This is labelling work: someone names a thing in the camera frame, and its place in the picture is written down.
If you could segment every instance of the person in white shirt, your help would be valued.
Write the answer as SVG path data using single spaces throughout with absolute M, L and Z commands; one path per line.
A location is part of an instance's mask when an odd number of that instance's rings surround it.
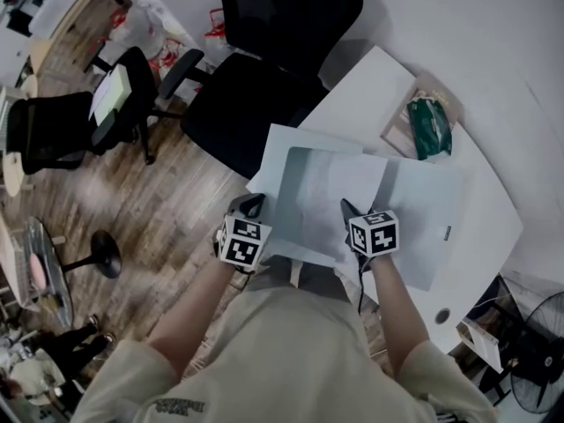
M 369 357 L 340 279 L 272 257 L 222 316 L 199 373 L 182 380 L 234 267 L 211 260 L 145 342 L 123 340 L 96 375 L 76 423 L 245 421 L 493 423 L 494 409 L 427 329 L 390 256 L 370 263 L 395 379 Z
M 82 368 L 114 342 L 111 334 L 99 335 L 90 344 L 75 351 L 97 332 L 98 318 L 91 315 L 86 326 L 53 338 L 31 359 L 16 363 L 9 377 L 0 379 L 0 392 L 8 399 L 24 397 L 31 404 L 49 404 L 50 390 L 75 378 Z

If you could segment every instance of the gray shorts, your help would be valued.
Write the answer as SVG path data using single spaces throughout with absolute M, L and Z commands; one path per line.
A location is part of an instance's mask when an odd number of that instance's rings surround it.
M 290 283 L 292 261 L 289 258 L 272 256 L 262 263 L 262 266 L 266 268 L 251 278 L 245 292 L 255 292 L 277 286 L 293 287 Z M 304 263 L 300 270 L 298 288 L 324 298 L 350 303 L 343 282 L 335 275 L 333 269 L 327 266 Z

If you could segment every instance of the black fan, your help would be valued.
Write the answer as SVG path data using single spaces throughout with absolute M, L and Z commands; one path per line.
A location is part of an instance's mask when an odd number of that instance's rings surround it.
M 564 390 L 564 293 L 540 304 L 516 342 L 511 385 L 525 411 L 545 413 Z

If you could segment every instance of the forearm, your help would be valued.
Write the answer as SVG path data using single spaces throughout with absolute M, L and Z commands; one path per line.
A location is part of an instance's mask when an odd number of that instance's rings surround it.
M 370 262 L 390 363 L 397 375 L 409 353 L 429 334 L 390 256 Z
M 147 344 L 168 359 L 182 376 L 204 339 L 234 267 L 213 260 L 200 271 L 188 291 L 157 323 Z

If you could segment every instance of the chair seat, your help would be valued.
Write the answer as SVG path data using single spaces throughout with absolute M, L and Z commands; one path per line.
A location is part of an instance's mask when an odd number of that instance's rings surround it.
M 184 114 L 181 127 L 209 154 L 250 179 L 258 172 L 272 123 L 297 127 L 328 91 L 279 67 L 232 54 Z

